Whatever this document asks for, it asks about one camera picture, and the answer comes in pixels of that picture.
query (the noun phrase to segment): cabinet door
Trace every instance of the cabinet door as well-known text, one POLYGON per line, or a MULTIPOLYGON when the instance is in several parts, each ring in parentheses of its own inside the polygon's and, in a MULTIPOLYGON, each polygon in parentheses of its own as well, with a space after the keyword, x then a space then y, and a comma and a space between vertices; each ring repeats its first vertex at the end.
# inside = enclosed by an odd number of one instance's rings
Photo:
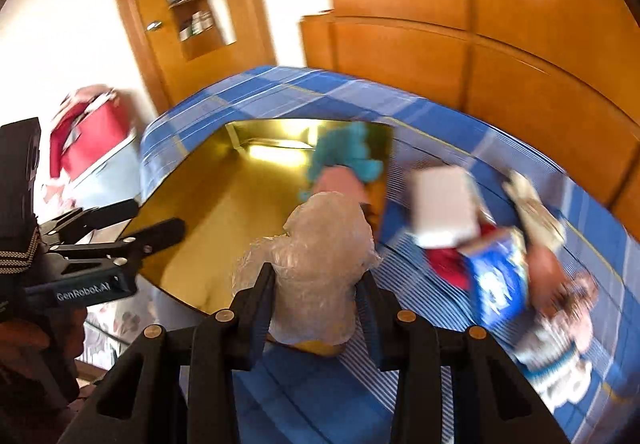
POLYGON ((262 0, 136 3, 172 105, 229 75, 273 63, 262 0))

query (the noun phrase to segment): plaid bedsheet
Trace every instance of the plaid bedsheet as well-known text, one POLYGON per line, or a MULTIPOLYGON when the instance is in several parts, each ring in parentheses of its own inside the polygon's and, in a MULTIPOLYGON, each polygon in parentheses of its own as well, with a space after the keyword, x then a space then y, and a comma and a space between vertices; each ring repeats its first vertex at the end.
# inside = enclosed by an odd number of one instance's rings
MULTIPOLYGON (((479 120, 414 94, 322 70, 263 66, 186 99, 150 124, 142 139, 145 197, 211 133, 233 120, 288 117, 360 119, 394 127, 394 153, 374 275, 405 308, 434 325, 472 324, 466 293, 441 280, 411 242, 404 174, 416 162, 444 160, 475 176, 499 225, 519 225, 500 182, 508 168, 527 175, 545 205, 567 224, 564 268, 588 269, 600 285, 592 311, 591 385, 577 405, 556 410, 575 443, 610 442, 638 408, 640 388, 640 245, 553 161, 479 120)), ((513 348, 530 315, 494 336, 513 348)), ((443 442, 452 439, 452 402, 443 376, 443 442)), ((398 375, 374 369, 362 331, 335 360, 274 347, 251 372, 234 376, 242 442, 383 444, 388 442, 398 375)))

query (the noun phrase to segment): gold mirrored surface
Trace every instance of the gold mirrored surface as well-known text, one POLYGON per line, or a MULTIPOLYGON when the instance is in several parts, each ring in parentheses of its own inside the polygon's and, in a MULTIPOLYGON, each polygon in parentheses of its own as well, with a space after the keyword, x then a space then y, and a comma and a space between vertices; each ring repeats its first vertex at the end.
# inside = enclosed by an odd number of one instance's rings
MULTIPOLYGON (((176 299, 210 314, 232 300, 238 258, 283 224, 309 188, 306 171, 318 138, 347 126, 315 119, 248 120, 226 124, 198 146, 140 208, 122 236, 171 217, 184 220, 184 241, 145 259, 141 273, 176 299)), ((366 123, 370 157, 382 160, 367 185, 374 235, 382 221, 393 130, 366 123)))

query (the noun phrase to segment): blue snack package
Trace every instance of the blue snack package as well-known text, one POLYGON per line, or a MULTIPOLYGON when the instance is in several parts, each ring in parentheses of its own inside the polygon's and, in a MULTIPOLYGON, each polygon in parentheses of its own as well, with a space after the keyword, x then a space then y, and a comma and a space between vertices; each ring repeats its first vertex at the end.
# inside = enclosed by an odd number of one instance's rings
POLYGON ((502 227, 458 249, 471 277, 476 323, 491 328, 513 319, 527 305, 529 271, 522 233, 502 227))

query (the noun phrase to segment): teal plush toy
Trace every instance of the teal plush toy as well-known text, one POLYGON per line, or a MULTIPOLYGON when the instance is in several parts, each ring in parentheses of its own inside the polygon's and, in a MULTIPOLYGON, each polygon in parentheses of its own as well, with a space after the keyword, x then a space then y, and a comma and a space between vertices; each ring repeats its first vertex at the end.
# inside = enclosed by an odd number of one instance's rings
MULTIPOLYGON (((367 130, 362 122, 351 122, 344 128, 328 131, 318 139, 311 157, 311 166, 306 173, 313 187, 325 167, 346 166, 353 170, 363 183, 373 182, 380 176, 383 164, 380 160, 369 158, 366 144, 367 130)), ((303 200, 309 198, 309 192, 302 193, 303 200)))

